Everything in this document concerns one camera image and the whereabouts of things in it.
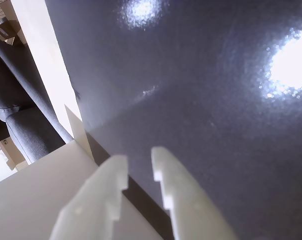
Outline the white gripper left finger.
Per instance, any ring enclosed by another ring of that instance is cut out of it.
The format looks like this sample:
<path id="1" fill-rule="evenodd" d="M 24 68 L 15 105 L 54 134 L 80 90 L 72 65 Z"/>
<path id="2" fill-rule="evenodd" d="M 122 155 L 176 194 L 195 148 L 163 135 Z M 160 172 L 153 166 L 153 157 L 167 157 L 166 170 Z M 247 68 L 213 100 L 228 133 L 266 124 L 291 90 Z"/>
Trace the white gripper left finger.
<path id="1" fill-rule="evenodd" d="M 127 157 L 109 157 L 61 209 L 50 239 L 113 239 L 114 223 L 121 217 L 122 191 L 127 188 Z"/>

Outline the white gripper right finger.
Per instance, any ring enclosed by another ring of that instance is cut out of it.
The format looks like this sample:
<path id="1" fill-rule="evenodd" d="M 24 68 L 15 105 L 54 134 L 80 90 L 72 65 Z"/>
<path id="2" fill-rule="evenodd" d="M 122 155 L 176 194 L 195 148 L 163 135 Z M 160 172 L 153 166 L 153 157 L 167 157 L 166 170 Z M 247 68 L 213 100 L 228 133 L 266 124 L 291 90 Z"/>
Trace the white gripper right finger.
<path id="1" fill-rule="evenodd" d="M 151 149 L 153 178 L 176 240 L 235 240 L 237 236 L 183 164 L 165 147 Z"/>

